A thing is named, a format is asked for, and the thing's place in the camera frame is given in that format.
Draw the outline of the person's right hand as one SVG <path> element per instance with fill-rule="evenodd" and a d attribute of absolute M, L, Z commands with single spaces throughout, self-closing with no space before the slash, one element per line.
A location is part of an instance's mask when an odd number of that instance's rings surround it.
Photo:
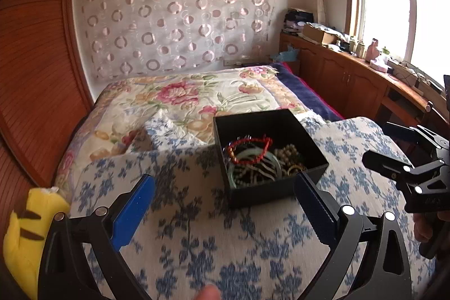
<path fill-rule="evenodd" d="M 437 214 L 440 220 L 445 222 L 450 221 L 450 212 L 444 211 Z M 413 214 L 414 222 L 414 237 L 420 243 L 427 243 L 433 236 L 433 230 L 430 224 L 427 222 L 426 216 L 422 213 Z"/>

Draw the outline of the person's left hand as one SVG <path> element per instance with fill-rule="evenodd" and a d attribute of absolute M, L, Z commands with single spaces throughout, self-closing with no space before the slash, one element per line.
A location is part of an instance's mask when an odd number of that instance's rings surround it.
<path fill-rule="evenodd" d="M 221 300 L 221 292 L 215 285 L 206 285 L 197 293 L 194 300 Z"/>

